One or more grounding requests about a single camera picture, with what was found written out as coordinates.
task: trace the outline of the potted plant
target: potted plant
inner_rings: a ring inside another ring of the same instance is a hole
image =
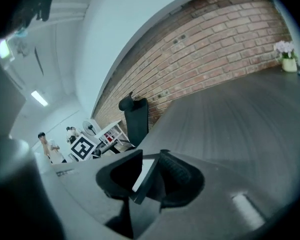
[[[279,52],[282,69],[286,72],[297,72],[297,55],[293,42],[280,41],[274,45],[274,50]]]

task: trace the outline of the dark table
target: dark table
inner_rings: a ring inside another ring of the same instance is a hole
[[[275,67],[179,98],[138,149],[224,165],[284,206],[300,191],[300,76]]]

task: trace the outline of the ceiling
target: ceiling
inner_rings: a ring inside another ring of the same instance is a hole
[[[6,71],[27,99],[21,116],[48,114],[62,99],[75,92],[76,45],[89,2],[52,0],[48,21],[33,19],[25,37],[8,40],[15,59]],[[34,90],[48,102],[47,107],[31,96]]]

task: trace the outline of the ceiling light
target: ceiling light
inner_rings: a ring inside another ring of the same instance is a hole
[[[45,101],[44,98],[35,90],[33,93],[31,93],[32,97],[34,97],[42,106],[47,106],[48,102]]]
[[[9,54],[10,54],[10,50],[9,50],[6,40],[1,40],[0,41],[0,57],[1,57],[1,59],[4,59]]]

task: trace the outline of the brick arch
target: brick arch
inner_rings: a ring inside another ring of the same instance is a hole
[[[93,114],[103,128],[121,119],[129,92],[147,98],[151,128],[171,101],[278,64],[273,45],[291,40],[271,0],[192,0],[169,13],[130,49]]]

